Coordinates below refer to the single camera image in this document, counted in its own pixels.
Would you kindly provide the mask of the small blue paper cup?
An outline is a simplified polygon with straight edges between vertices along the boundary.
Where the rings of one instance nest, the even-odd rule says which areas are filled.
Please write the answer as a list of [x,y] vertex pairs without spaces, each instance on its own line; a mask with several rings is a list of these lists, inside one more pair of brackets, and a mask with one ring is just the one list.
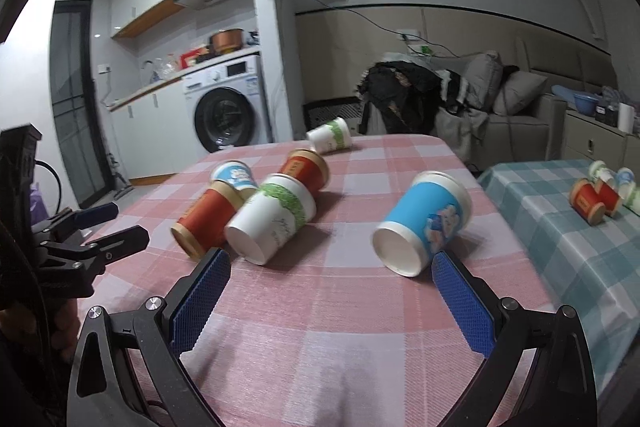
[[219,164],[210,174],[210,182],[224,181],[235,188],[247,200],[258,190],[254,174],[245,162],[227,160]]

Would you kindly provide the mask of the dark clothes pile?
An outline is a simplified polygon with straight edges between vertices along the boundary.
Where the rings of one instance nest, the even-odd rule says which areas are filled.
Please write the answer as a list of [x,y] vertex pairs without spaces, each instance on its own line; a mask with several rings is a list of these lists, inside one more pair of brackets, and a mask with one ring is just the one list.
[[373,109],[390,134],[433,134],[441,109],[465,109],[469,83],[457,72],[433,72],[413,62],[378,62],[362,74],[356,93],[362,104],[358,132],[370,131]]

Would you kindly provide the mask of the white washing machine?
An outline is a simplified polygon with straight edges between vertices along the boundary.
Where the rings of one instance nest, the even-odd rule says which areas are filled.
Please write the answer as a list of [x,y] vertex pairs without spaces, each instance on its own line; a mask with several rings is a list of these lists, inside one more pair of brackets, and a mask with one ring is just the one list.
[[258,54],[247,54],[185,75],[182,89],[199,158],[227,147],[272,141]]

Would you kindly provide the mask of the large blue paper cup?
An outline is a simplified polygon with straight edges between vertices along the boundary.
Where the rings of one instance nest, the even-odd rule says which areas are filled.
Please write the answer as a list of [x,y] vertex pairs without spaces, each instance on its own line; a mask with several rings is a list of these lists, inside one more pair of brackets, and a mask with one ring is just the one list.
[[416,277],[472,218],[472,198],[446,172],[423,171],[376,227],[372,246],[387,269]]

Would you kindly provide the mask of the white paper roll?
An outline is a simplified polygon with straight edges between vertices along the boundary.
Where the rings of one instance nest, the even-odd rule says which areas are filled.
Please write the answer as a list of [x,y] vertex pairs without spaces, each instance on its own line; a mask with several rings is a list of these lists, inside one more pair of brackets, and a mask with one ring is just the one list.
[[625,103],[618,104],[617,129],[620,132],[633,134],[634,116],[636,116],[634,106]]

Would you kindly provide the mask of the grey sofa cushion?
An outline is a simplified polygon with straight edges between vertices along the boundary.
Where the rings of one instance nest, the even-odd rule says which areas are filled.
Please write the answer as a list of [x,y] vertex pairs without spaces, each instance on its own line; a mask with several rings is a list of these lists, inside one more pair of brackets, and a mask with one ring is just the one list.
[[499,116],[516,115],[544,92],[546,83],[546,76],[518,70],[499,90],[492,110]]

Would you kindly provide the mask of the blue cup on teal table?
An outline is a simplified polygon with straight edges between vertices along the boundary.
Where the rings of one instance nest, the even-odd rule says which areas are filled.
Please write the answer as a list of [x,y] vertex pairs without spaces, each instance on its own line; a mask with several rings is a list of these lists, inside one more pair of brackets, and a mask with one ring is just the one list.
[[629,197],[636,187],[636,179],[634,179],[634,172],[627,168],[622,167],[615,173],[615,187],[617,194],[623,202]]

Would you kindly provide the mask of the pink checked tablecloth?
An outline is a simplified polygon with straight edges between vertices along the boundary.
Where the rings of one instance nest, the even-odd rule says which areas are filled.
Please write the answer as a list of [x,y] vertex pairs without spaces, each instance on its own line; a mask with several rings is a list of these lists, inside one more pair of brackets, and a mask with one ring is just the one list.
[[358,138],[330,156],[317,217],[258,267],[239,259],[183,364],[229,426],[435,426],[480,365],[432,283],[387,270],[371,235],[425,170],[469,191],[450,247],[496,294],[551,300],[462,162],[426,135]]

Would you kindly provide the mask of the black slatted chair back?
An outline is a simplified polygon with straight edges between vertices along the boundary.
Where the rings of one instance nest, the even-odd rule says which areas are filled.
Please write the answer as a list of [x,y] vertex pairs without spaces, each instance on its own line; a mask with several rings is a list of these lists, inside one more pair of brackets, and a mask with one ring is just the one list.
[[337,117],[346,121],[351,135],[359,135],[359,125],[363,113],[362,102],[356,96],[345,98],[327,98],[326,100],[308,102],[303,105],[306,130],[326,124]]

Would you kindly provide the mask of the copper cooking pot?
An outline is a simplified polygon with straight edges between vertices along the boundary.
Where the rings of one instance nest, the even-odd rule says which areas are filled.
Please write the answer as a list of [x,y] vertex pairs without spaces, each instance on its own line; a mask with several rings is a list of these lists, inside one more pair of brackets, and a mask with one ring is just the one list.
[[239,51],[244,46],[243,29],[230,28],[215,32],[209,38],[209,51],[216,55]]

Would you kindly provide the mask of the beige sofa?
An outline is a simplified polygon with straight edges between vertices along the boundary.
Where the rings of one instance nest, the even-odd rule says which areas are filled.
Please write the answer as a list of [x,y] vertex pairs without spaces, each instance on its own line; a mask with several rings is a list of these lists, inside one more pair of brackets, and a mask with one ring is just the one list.
[[461,58],[434,58],[442,90],[466,105],[442,108],[435,134],[469,168],[500,162],[559,159],[565,115],[572,105],[552,92],[599,94],[616,88],[611,57],[574,39],[519,32],[514,54],[496,50]]

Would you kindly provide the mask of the red paper cup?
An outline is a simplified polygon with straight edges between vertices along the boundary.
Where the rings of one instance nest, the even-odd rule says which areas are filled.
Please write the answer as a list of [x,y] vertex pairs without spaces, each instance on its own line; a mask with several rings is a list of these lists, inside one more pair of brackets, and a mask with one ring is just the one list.
[[224,228],[243,206],[244,199],[229,183],[216,180],[171,225],[171,234],[192,259],[201,259],[212,248],[226,243]]
[[324,158],[306,148],[291,150],[278,173],[296,179],[314,197],[326,187],[330,179],[330,169]]

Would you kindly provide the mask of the beige side cabinet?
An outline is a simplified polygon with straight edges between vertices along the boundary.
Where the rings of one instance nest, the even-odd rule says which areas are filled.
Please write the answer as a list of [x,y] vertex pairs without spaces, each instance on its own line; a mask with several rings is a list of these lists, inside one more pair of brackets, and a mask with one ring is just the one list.
[[637,135],[568,110],[564,118],[561,158],[603,160],[608,168],[617,171],[626,167],[639,178],[640,140]]

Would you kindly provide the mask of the near red paper cup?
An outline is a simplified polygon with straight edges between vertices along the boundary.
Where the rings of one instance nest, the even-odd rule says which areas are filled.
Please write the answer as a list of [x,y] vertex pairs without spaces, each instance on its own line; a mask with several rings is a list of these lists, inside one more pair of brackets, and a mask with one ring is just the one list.
[[171,234],[192,259],[201,259],[212,248],[226,243],[224,228],[243,206],[244,199],[229,183],[216,180],[171,225]]

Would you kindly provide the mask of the blue plastic bowl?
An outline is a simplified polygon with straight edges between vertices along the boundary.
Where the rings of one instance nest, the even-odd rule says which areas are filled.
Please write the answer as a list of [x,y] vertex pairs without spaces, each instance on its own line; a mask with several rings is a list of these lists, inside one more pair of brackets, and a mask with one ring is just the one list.
[[596,113],[600,100],[592,94],[576,92],[574,94],[574,103],[579,114],[591,117]]

